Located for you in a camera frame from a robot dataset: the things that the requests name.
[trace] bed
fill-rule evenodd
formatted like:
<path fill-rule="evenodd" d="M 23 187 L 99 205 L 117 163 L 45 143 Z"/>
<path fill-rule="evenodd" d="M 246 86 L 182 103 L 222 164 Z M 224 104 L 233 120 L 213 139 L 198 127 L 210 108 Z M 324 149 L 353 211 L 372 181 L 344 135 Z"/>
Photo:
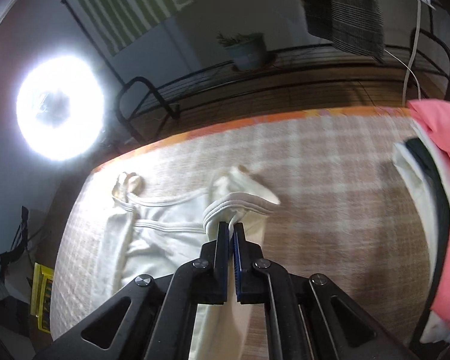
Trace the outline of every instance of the bed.
<path fill-rule="evenodd" d="M 392 145 L 413 136 L 403 108 L 306 110 L 174 135 L 99 166 L 83 185 L 58 252 L 53 339 L 90 312 L 104 212 L 120 172 L 144 177 L 144 197 L 164 197 L 241 164 L 281 201 L 267 222 L 264 255 L 293 274 L 326 274 L 409 342 L 428 294 L 430 264 L 420 218 L 392 164 Z M 263 310 L 254 307 L 243 358 L 267 359 Z"/>

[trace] wooden floor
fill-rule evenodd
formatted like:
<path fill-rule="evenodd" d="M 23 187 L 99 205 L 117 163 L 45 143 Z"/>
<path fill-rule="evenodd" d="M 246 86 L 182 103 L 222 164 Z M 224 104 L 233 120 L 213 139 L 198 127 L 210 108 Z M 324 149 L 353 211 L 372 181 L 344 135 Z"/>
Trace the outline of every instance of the wooden floor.
<path fill-rule="evenodd" d="M 289 88 L 240 95 L 184 111 L 179 120 L 169 119 L 158 135 L 157 128 L 166 115 L 163 109 L 134 119 L 132 124 L 146 140 L 152 142 L 180 132 L 251 116 L 354 105 L 401 107 L 403 78 L 402 70 L 378 67 L 340 67 L 281 74 L 218 88 L 184 99 L 180 102 L 182 109 L 205 103 L 211 99 L 284 84 L 294 84 Z M 307 84 L 311 81 L 341 79 L 348 81 Z M 419 75 L 418 80 L 422 91 L 428 97 L 443 98 L 442 91 L 427 76 Z M 416 88 L 410 87 L 406 98 L 410 100 L 417 97 Z"/>

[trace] white cloth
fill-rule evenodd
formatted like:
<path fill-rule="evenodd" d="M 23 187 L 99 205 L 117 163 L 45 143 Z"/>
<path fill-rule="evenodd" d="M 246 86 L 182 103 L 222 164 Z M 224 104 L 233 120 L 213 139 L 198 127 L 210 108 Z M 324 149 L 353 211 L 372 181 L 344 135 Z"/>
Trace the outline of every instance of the white cloth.
<path fill-rule="evenodd" d="M 437 263 L 439 232 L 435 198 L 426 175 L 403 143 L 394 144 L 393 161 L 398 173 L 405 182 L 422 222 L 428 246 L 428 258 L 430 260 L 430 286 Z"/>
<path fill-rule="evenodd" d="M 262 245 L 266 218 L 280 204 L 276 195 L 238 167 L 214 175 L 208 188 L 180 197 L 144 200 L 137 196 L 141 187 L 140 176 L 123 173 L 113 188 L 114 205 L 97 257 L 90 312 L 137 275 L 170 275 L 198 258 L 202 244 L 216 239 L 220 221 L 229 222 L 231 230 L 242 222 L 247 240 Z M 190 359 L 241 357 L 251 306 L 236 303 L 232 266 L 228 299 L 223 306 L 198 306 Z"/>
<path fill-rule="evenodd" d="M 446 156 L 433 141 L 428 137 L 423 128 L 413 121 L 413 129 L 416 135 L 423 142 L 435 166 L 437 167 L 443 189 L 447 195 L 450 204 L 450 159 Z M 438 243 L 438 222 L 436 214 L 435 199 L 432 194 L 431 186 L 427 177 L 422 172 L 420 166 L 416 163 L 414 157 L 402 143 L 394 145 L 394 165 L 410 192 L 414 201 L 418 215 L 422 222 L 425 238 L 428 245 L 428 254 L 430 257 L 430 280 L 432 279 L 437 259 Z M 450 343 L 450 329 L 440 317 L 431 311 L 427 324 L 420 338 L 423 344 L 429 342 L 438 342 L 444 340 Z"/>
<path fill-rule="evenodd" d="M 440 179 L 442 180 L 443 189 L 445 190 L 448 203 L 450 204 L 450 158 L 433 143 L 427 133 L 416 121 L 413 121 L 412 127 L 432 156 L 433 162 L 435 162 Z"/>
<path fill-rule="evenodd" d="M 435 162 L 440 179 L 442 180 L 443 189 L 445 190 L 445 194 L 447 195 L 448 203 L 450 205 L 450 158 L 437 147 L 423 128 L 416 123 L 416 121 L 413 123 L 413 129 L 416 135 L 423 142 L 432 156 L 433 162 Z M 431 311 L 427 324 L 425 325 L 425 329 L 423 329 L 420 342 L 426 344 L 429 342 L 438 342 L 442 340 L 450 343 L 450 328 L 447 327 L 447 324 L 437 314 L 435 314 L 434 311 Z"/>

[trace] potted plant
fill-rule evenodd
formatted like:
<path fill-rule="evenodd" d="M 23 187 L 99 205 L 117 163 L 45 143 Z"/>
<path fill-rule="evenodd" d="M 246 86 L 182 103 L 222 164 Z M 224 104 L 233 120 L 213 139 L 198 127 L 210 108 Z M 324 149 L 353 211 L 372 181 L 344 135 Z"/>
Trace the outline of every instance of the potted plant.
<path fill-rule="evenodd" d="M 219 33 L 217 41 L 227 50 L 239 71 L 261 68 L 269 59 L 263 34 L 260 32 L 250 35 L 237 34 L 235 37 L 226 37 Z"/>

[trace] metal bed frame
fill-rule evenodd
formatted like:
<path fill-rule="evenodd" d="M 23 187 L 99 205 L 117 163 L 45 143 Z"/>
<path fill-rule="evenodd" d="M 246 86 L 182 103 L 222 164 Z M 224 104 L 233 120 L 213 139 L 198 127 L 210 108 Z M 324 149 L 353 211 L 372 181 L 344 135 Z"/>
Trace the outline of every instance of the metal bed frame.
<path fill-rule="evenodd" d="M 159 108 L 163 108 L 166 111 L 165 117 L 162 119 L 155 138 L 165 126 L 169 118 L 174 120 L 180 119 L 180 115 L 183 112 L 196 109 L 198 107 L 206 107 L 214 103 L 222 102 L 224 100 L 237 98 L 245 95 L 254 95 L 261 92 L 270 90 L 278 90 L 284 88 L 292 88 L 313 84 L 327 84 L 327 83 L 345 83 L 351 81 L 381 81 L 381 82 L 402 82 L 401 79 L 393 79 L 384 77 L 379 78 L 335 78 L 326 80 L 311 80 L 311 81 L 298 81 L 290 82 L 282 85 L 265 86 L 261 88 L 251 88 L 250 90 L 242 90 L 233 94 L 215 96 L 213 91 L 218 88 L 229 87 L 234 84 L 251 82 L 253 80 L 267 78 L 271 76 L 293 73 L 312 71 L 317 69 L 327 68 L 395 68 L 405 70 L 405 67 L 396 61 L 390 55 L 384 55 L 381 61 L 375 60 L 372 57 L 364 57 L 341 52 L 333 48 L 331 43 L 324 44 L 311 44 L 298 47 L 289 47 L 284 49 L 278 49 L 270 51 L 274 55 L 274 62 L 269 66 L 256 71 L 239 72 L 234 69 L 233 61 L 226 61 L 214 66 L 201 69 L 180 78 L 174 79 L 164 85 L 154 86 L 148 79 L 137 76 L 131 79 L 129 82 L 125 82 L 121 78 L 120 74 L 115 70 L 108 58 L 100 50 L 97 43 L 93 40 L 90 33 L 86 30 L 80 18 L 73 11 L 67 0 L 62 0 L 62 3 L 69 10 L 73 19 L 77 22 L 78 26 L 90 41 L 92 46 L 96 49 L 97 53 L 101 56 L 104 63 L 110 69 L 117 81 L 122 86 L 121 90 L 115 97 L 115 116 L 119 122 L 127 129 L 130 135 L 137 140 L 140 144 L 147 144 L 147 141 L 132 125 L 132 121 Z M 438 1 L 434 1 L 435 7 L 441 8 L 441 4 Z M 430 17 L 430 31 L 426 31 L 420 28 L 421 35 L 429 38 L 432 42 L 436 43 L 445 52 L 449 62 L 449 72 L 445 72 L 436 62 L 434 62 L 424 52 L 417 50 L 416 59 L 412 66 L 412 70 L 421 73 L 427 73 L 438 77 L 443 77 L 447 80 L 447 86 L 445 90 L 444 100 L 450 101 L 450 49 L 447 45 L 434 34 L 433 26 L 433 9 L 428 7 L 428 14 Z M 415 39 L 414 28 L 410 34 L 410 43 L 408 47 L 398 45 L 385 45 L 387 49 L 393 50 L 392 54 L 395 56 L 402 56 L 402 60 L 408 59 L 411 55 L 413 43 Z M 127 91 L 136 83 L 144 84 L 146 89 L 145 95 L 140 102 L 136 105 L 133 111 L 125 116 L 122 111 L 122 98 Z M 415 85 L 414 81 L 409 80 L 409 85 Z M 206 100 L 202 103 L 197 103 L 185 107 L 180 106 L 180 102 L 185 99 L 189 99 L 192 96 L 208 93 L 210 100 Z M 422 91 L 423 96 L 428 98 L 425 91 Z"/>

